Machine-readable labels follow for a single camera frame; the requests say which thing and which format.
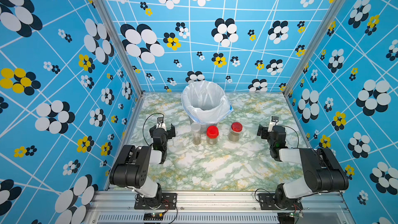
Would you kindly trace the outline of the clear jar of mung beans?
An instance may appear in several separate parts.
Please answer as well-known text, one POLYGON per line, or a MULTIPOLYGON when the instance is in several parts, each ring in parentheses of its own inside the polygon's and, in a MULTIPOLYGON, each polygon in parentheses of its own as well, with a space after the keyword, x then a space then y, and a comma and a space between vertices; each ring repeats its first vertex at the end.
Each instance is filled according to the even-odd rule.
POLYGON ((240 139, 240 132, 235 132, 233 130, 230 130, 228 139, 231 142, 235 142, 235 143, 238 142, 240 139))

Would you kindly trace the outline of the small red jar lid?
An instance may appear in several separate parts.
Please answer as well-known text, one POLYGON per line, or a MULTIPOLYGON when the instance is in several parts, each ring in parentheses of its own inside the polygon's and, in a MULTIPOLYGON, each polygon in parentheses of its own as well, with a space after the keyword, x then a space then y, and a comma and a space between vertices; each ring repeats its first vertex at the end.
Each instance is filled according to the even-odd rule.
POLYGON ((243 130, 243 125, 239 122, 233 122, 231 124, 231 130, 236 133, 240 133, 243 130))

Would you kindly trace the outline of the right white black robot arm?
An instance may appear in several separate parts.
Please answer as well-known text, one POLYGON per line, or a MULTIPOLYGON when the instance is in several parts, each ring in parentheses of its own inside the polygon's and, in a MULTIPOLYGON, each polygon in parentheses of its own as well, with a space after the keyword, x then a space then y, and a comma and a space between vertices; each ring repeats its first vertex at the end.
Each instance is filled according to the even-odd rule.
POLYGON ((279 209, 286 209, 303 197, 348 189, 349 179, 330 149, 288 148, 285 127, 281 125, 271 129, 259 125, 257 135, 267 140, 274 160, 302 166, 301 178, 277 186, 274 199, 279 209))

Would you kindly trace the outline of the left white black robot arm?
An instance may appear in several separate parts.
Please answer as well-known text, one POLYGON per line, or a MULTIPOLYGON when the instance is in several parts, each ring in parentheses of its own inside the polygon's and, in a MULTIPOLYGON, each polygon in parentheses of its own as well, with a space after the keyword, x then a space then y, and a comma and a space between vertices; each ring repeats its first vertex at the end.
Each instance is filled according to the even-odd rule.
POLYGON ((167 142, 176 136, 175 126, 168 130, 163 124, 150 128, 153 139, 151 146, 124 145, 114 163, 109 182, 121 188, 128 188, 137 193, 144 204, 152 209, 162 204, 170 206, 170 201, 163 196, 159 183, 149 176, 151 164, 163 164, 167 158, 167 142))

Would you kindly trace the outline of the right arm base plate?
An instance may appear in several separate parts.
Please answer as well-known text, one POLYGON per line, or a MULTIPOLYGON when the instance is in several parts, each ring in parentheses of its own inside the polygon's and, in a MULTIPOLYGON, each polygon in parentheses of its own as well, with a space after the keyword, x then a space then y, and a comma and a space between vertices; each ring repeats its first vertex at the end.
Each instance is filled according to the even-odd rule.
POLYGON ((256 194, 261 210, 268 211, 292 211, 298 212, 303 209, 302 203, 299 199, 281 198, 274 194, 261 192, 256 194))

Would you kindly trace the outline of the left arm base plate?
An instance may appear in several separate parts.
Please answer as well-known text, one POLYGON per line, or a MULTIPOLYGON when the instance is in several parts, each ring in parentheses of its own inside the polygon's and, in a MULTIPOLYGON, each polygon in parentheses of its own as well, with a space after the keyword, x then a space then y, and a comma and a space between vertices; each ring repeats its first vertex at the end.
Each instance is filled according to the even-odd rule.
POLYGON ((144 198, 139 194, 135 197, 134 209, 138 210, 170 210, 176 208, 176 193, 157 194, 155 198, 144 198))

